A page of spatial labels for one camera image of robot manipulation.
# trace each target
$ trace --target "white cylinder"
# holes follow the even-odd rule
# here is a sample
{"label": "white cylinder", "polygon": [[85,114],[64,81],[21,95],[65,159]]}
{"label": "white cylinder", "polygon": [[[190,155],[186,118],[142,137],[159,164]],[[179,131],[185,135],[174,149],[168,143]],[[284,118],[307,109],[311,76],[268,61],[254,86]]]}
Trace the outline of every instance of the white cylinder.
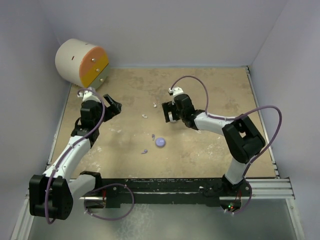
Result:
{"label": "white cylinder", "polygon": [[63,43],[55,55],[55,66],[65,80],[87,88],[109,64],[105,50],[78,39]]}

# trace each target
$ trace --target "white enclosure panel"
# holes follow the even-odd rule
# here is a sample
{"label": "white enclosure panel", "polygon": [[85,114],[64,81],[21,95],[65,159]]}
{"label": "white enclosure panel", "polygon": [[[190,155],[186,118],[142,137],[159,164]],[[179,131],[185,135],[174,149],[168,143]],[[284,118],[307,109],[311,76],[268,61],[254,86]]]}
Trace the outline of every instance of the white enclosure panel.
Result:
{"label": "white enclosure panel", "polygon": [[67,97],[59,43],[37,0],[0,2],[0,239],[12,234],[33,174],[44,171]]}
{"label": "white enclosure panel", "polygon": [[[320,1],[289,0],[252,65],[260,105],[277,105],[283,126],[273,145],[290,176],[306,239],[320,236]],[[269,135],[277,114],[263,113]]]}
{"label": "white enclosure panel", "polygon": [[112,66],[243,66],[287,0],[40,0],[60,43],[105,48]]}

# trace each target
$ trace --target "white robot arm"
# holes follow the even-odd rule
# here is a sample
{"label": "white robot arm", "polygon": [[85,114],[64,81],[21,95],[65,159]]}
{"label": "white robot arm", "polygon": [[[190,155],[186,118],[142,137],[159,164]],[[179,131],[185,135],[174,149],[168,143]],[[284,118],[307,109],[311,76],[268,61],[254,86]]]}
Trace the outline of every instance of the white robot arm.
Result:
{"label": "white robot arm", "polygon": [[168,92],[172,101],[162,104],[166,122],[182,120],[188,128],[224,136],[233,158],[223,177],[231,187],[241,183],[250,160],[266,144],[250,118],[225,117],[195,110],[190,97],[180,87],[169,88]]}
{"label": "white robot arm", "polygon": [[[103,97],[110,106],[103,106],[104,103],[91,91],[85,91],[79,97],[82,98],[80,117],[75,121],[66,148],[43,175],[34,175],[29,181],[29,205],[33,216],[45,217],[48,209],[47,216],[50,218],[65,220],[71,213],[74,199],[101,187],[100,173],[84,171],[76,180],[70,182],[70,178],[80,160],[97,140],[99,128],[96,126],[101,120],[106,122],[118,115],[122,105],[106,94]],[[48,185],[50,192],[46,202]]]}

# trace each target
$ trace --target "purple wire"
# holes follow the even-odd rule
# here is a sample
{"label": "purple wire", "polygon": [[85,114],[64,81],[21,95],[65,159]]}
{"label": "purple wire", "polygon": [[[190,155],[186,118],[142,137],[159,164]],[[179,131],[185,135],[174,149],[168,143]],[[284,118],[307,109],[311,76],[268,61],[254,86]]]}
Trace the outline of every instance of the purple wire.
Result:
{"label": "purple wire", "polygon": [[198,82],[201,83],[201,85],[203,86],[204,88],[204,91],[205,91],[205,96],[206,96],[206,104],[205,104],[205,109],[204,109],[204,112],[205,114],[209,117],[209,118],[212,118],[212,119],[217,119],[217,120],[224,120],[224,121],[234,121],[234,120],[239,120],[241,119],[242,117],[245,117],[245,116],[248,116],[249,114],[252,114],[254,112],[257,112],[257,111],[260,111],[262,109],[275,109],[277,112],[278,112],[278,115],[279,115],[279,122],[278,122],[278,125],[276,127],[276,130],[271,138],[271,140],[269,141],[269,143],[265,146],[265,148],[263,150],[261,150],[261,152],[259,152],[256,156],[254,156],[249,164],[247,165],[244,173],[243,173],[243,179],[247,182],[248,186],[249,186],[249,189],[250,189],[250,197],[248,199],[248,201],[246,202],[246,204],[240,209],[238,210],[237,212],[235,212],[234,214],[238,214],[240,212],[242,212],[247,206],[248,204],[250,203],[251,201],[251,198],[252,198],[252,187],[250,185],[250,183],[245,179],[245,175],[247,174],[250,166],[252,165],[252,163],[257,160],[258,157],[260,157],[270,146],[271,144],[274,142],[274,140],[276,139],[278,133],[279,133],[279,130],[280,130],[280,127],[281,127],[281,124],[282,124],[282,113],[280,111],[280,109],[277,107],[277,106],[274,106],[274,105],[266,105],[266,106],[260,106],[260,107],[257,107],[255,109],[252,109],[244,114],[241,114],[237,117],[222,117],[222,116],[213,116],[213,115],[210,115],[208,114],[208,107],[209,107],[209,94],[208,94],[208,90],[207,90],[207,87],[205,86],[205,84],[197,77],[195,76],[192,76],[192,75],[185,75],[185,76],[182,76],[180,78],[178,78],[171,86],[170,89],[172,89],[176,84],[177,82],[179,82],[181,79],[184,79],[184,78],[192,78],[192,79],[195,79],[197,80]]}
{"label": "purple wire", "polygon": [[55,169],[52,170],[52,173],[49,177],[49,180],[48,180],[48,184],[46,185],[46,190],[45,190],[45,196],[44,196],[44,215],[45,215],[45,219],[46,219],[46,222],[50,225],[50,224],[53,224],[54,221],[56,219],[53,219],[52,221],[50,221],[50,218],[49,218],[49,192],[50,192],[50,186],[51,186],[51,182],[52,182],[52,179],[54,178],[54,175],[55,173],[57,172],[58,170],[58,167],[60,166],[61,162],[64,160],[64,158],[68,155],[68,153],[71,151],[71,149],[74,148],[75,145],[77,145],[78,143],[80,143],[83,139],[87,138],[88,136],[90,136],[98,127],[100,127],[100,125],[102,124],[103,120],[104,120],[104,115],[105,115],[105,112],[106,112],[106,109],[105,109],[105,104],[104,104],[104,100],[102,99],[101,96],[99,96],[94,90],[92,89],[89,89],[89,88],[82,88],[80,89],[77,94],[79,94],[81,91],[88,91],[88,92],[91,92],[93,93],[93,95],[95,95],[101,102],[102,104],[102,114],[101,114],[101,118],[99,120],[99,122],[97,123],[97,125],[91,130],[89,131],[86,135],[84,135],[83,137],[79,138],[77,141],[75,141],[73,143],[73,145],[71,145],[70,147],[67,148],[67,150],[62,154],[62,156],[60,157],[60,159],[58,160],[58,162],[55,164]]}
{"label": "purple wire", "polygon": [[84,199],[83,205],[84,205],[84,210],[85,210],[85,212],[86,212],[87,214],[90,214],[92,217],[95,217],[95,218],[101,219],[101,220],[106,220],[106,221],[117,221],[117,220],[121,220],[121,219],[125,218],[126,216],[128,216],[128,215],[132,212],[132,210],[134,209],[134,206],[135,206],[135,197],[134,197],[134,193],[133,193],[133,192],[130,190],[130,188],[128,188],[126,185],[123,185],[123,184],[121,184],[121,183],[112,183],[112,184],[108,184],[108,185],[102,186],[102,187],[100,187],[100,188],[97,188],[97,189],[95,189],[95,190],[93,190],[93,191],[91,191],[91,192],[89,192],[89,193],[95,193],[95,192],[98,192],[98,191],[100,191],[100,190],[102,190],[102,189],[106,189],[106,188],[113,187],[113,186],[124,187],[124,188],[126,188],[126,189],[129,191],[129,193],[130,193],[130,195],[131,195],[132,204],[131,204],[131,207],[130,207],[129,211],[128,211],[126,214],[124,214],[124,215],[122,215],[122,216],[119,216],[119,217],[102,217],[102,216],[95,215],[95,214],[93,214],[92,212],[90,212],[90,211],[86,208],[86,199]]}

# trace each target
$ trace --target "purple cable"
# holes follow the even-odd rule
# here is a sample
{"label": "purple cable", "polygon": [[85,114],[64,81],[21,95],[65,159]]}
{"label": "purple cable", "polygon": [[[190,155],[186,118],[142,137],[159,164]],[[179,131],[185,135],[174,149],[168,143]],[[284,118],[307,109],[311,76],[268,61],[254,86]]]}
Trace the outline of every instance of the purple cable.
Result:
{"label": "purple cable", "polygon": [[282,124],[282,113],[281,113],[281,111],[280,111],[280,109],[279,109],[278,107],[273,106],[273,105],[266,105],[266,106],[258,107],[258,108],[256,108],[256,109],[253,109],[253,110],[251,110],[251,111],[248,111],[247,113],[245,113],[245,115],[249,115],[249,114],[251,114],[251,113],[253,113],[253,112],[256,112],[256,111],[259,111],[259,110],[261,110],[261,109],[275,109],[275,110],[278,112],[278,114],[279,114],[278,126],[276,127],[275,132],[274,132],[272,138],[270,139],[269,143],[265,146],[265,148],[262,149],[261,152],[259,152],[257,155],[255,155],[255,156],[250,160],[249,164],[246,166],[246,169],[245,169],[245,171],[244,171],[244,173],[243,173],[243,177],[247,174],[247,172],[248,172],[251,164],[252,164],[255,160],[257,160],[257,158],[260,157],[260,156],[271,146],[271,144],[274,142],[274,140],[276,139],[276,136],[277,136],[278,133],[279,133],[279,130],[280,130],[280,127],[281,127],[281,124]]}
{"label": "purple cable", "polygon": [[226,121],[233,121],[233,120],[235,120],[235,118],[224,118],[224,117],[222,117],[222,116],[212,116],[212,115],[208,114],[208,107],[209,107],[209,94],[208,94],[208,90],[207,90],[206,85],[205,85],[199,78],[197,78],[196,76],[191,76],[191,75],[182,76],[182,77],[178,78],[178,79],[172,84],[172,86],[171,86],[170,89],[172,89],[172,88],[177,84],[177,82],[179,82],[181,79],[185,79],[185,78],[195,79],[195,80],[197,80],[199,83],[201,83],[201,85],[203,86],[204,91],[205,91],[205,96],[206,96],[206,103],[205,103],[204,112],[205,112],[205,114],[206,114],[209,118],[218,119],[218,120],[226,120]]}
{"label": "purple cable", "polygon": [[86,212],[87,214],[91,215],[92,217],[95,217],[95,218],[101,219],[101,220],[106,220],[106,221],[117,221],[117,220],[121,220],[121,219],[125,218],[126,216],[128,216],[128,215],[131,213],[131,211],[134,209],[134,206],[135,206],[135,197],[134,197],[134,193],[133,193],[133,192],[130,190],[130,188],[128,188],[126,185],[123,185],[123,184],[121,184],[121,183],[112,183],[112,184],[108,184],[108,185],[102,186],[102,187],[100,187],[100,188],[97,188],[97,189],[95,189],[95,190],[93,190],[93,191],[91,191],[91,192],[89,192],[89,193],[95,193],[95,192],[98,192],[98,191],[100,191],[100,190],[102,190],[102,189],[106,189],[106,188],[113,187],[113,186],[124,187],[124,188],[126,188],[126,189],[129,191],[129,193],[130,193],[130,195],[131,195],[132,204],[131,204],[131,207],[130,207],[129,211],[128,211],[126,214],[124,214],[124,215],[122,215],[122,216],[119,216],[119,217],[113,217],[113,218],[112,218],[112,217],[102,217],[102,216],[95,215],[95,214],[93,214],[92,212],[90,212],[90,211],[86,208],[86,199],[84,199],[83,205],[84,205],[84,210],[85,210],[85,212]]}
{"label": "purple cable", "polygon": [[46,222],[49,225],[53,224],[54,221],[56,220],[56,219],[53,219],[52,221],[50,221],[50,218],[49,218],[49,192],[50,192],[50,186],[51,186],[52,179],[54,178],[54,175],[57,172],[58,167],[60,166],[60,164],[64,160],[64,158],[68,155],[68,153],[71,151],[71,149],[74,148],[75,145],[77,145],[83,139],[90,136],[98,127],[100,127],[100,125],[102,124],[102,122],[104,120],[104,115],[106,112],[104,100],[94,90],[91,90],[89,88],[82,88],[77,92],[77,94],[79,94],[81,91],[91,92],[91,93],[93,93],[93,95],[95,95],[100,100],[100,102],[102,104],[102,114],[101,114],[101,118],[100,118],[99,122],[97,123],[97,125],[91,131],[89,131],[86,135],[84,135],[83,137],[81,137],[77,141],[75,141],[73,145],[71,145],[69,148],[67,148],[67,150],[62,154],[62,156],[60,157],[58,162],[55,164],[55,169],[52,170],[52,173],[51,173],[49,180],[48,180],[48,184],[46,185],[45,196],[44,196],[44,215],[45,215]]}

